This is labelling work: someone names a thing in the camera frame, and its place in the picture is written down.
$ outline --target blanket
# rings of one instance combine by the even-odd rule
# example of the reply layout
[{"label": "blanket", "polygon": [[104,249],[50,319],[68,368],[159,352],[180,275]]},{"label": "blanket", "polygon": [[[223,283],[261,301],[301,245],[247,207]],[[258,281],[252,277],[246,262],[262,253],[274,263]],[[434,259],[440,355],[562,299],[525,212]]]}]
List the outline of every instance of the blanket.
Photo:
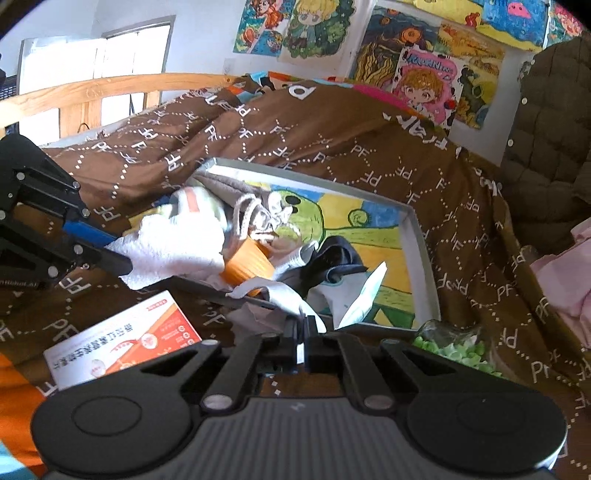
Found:
[{"label": "blanket", "polygon": [[[433,124],[358,89],[297,79],[262,89],[260,77],[185,93],[109,135],[47,153],[82,185],[92,219],[115,235],[210,157],[292,170],[411,205],[443,321],[481,326],[498,368],[557,402],[569,422],[557,475],[586,479],[589,352],[543,297],[485,162]],[[41,212],[20,206],[17,216],[48,239],[61,234]],[[232,344],[220,308],[171,292],[203,338]],[[76,270],[50,291],[0,291],[1,478],[28,480],[44,470],[28,432],[35,407],[56,391],[43,350],[155,293],[128,290],[101,270]],[[336,388],[317,377],[276,377],[263,393],[328,395]]]}]

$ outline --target metal screw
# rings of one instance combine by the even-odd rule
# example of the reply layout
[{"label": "metal screw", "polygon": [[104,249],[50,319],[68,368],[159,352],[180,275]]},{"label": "metal screw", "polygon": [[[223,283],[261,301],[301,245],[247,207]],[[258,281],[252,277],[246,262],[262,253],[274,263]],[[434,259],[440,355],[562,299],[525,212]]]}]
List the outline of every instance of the metal screw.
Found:
[{"label": "metal screw", "polygon": [[232,406],[232,399],[227,395],[209,395],[203,399],[203,406],[209,410],[227,410]]},{"label": "metal screw", "polygon": [[388,410],[394,405],[394,400],[386,395],[370,395],[363,403],[372,410]]}]

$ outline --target green candy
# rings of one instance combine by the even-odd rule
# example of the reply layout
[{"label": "green candy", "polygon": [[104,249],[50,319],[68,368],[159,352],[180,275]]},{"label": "green candy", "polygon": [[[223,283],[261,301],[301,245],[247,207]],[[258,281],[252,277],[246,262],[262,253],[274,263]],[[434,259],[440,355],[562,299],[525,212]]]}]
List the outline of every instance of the green candy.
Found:
[{"label": "green candy", "polygon": [[495,371],[494,368],[492,368],[489,364],[486,364],[484,362],[482,362],[481,364],[478,364],[476,366],[476,368],[478,370],[480,370],[481,372],[487,373],[487,374],[491,374]]},{"label": "green candy", "polygon": [[478,342],[475,351],[478,355],[483,356],[485,352],[484,342]]},{"label": "green candy", "polygon": [[470,337],[463,343],[457,345],[450,343],[443,348],[439,348],[435,341],[425,340],[421,336],[418,336],[413,340],[413,345],[459,364],[466,365],[467,367],[472,367],[495,377],[503,378],[501,372],[495,371],[491,364],[482,359],[486,352],[484,342],[474,342],[475,337]]}]

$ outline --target orange cup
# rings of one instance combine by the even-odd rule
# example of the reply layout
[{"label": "orange cup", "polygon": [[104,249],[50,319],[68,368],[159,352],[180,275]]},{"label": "orange cup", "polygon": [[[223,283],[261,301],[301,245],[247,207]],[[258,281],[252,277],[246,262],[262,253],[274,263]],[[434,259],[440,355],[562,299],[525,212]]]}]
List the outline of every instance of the orange cup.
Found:
[{"label": "orange cup", "polygon": [[[220,276],[233,287],[237,287],[246,280],[254,277],[272,279],[275,267],[249,236],[242,242],[236,252],[226,261],[226,267]],[[259,290],[249,293],[256,296]]]}]

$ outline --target black cloth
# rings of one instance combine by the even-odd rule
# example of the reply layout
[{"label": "black cloth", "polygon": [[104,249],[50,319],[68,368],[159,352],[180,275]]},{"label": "black cloth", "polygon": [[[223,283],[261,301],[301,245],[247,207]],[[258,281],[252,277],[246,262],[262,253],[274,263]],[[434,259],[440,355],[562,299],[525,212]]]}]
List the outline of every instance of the black cloth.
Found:
[{"label": "black cloth", "polygon": [[344,275],[366,271],[361,257],[345,238],[330,236],[300,269],[301,290],[307,293],[322,282],[338,283]]}]

